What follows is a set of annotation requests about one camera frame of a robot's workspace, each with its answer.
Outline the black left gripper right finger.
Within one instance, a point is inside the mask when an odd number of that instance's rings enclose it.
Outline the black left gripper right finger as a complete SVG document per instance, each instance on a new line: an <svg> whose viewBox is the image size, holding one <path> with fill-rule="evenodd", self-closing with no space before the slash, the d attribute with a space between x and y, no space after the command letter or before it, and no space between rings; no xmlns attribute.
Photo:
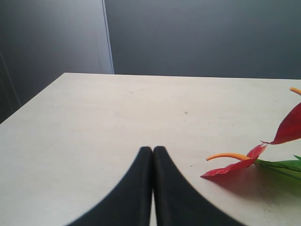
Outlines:
<svg viewBox="0 0 301 226"><path fill-rule="evenodd" d="M158 226L236 226L237 221L201 196L180 173L163 146L153 150Z"/></svg>

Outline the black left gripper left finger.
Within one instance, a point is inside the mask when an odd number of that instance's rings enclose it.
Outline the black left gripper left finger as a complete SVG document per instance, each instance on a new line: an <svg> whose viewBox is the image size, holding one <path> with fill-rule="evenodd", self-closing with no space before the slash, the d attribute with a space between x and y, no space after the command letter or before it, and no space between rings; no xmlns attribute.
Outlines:
<svg viewBox="0 0 301 226"><path fill-rule="evenodd" d="M152 203L152 149L141 147L119 183L71 226L148 226Z"/></svg>

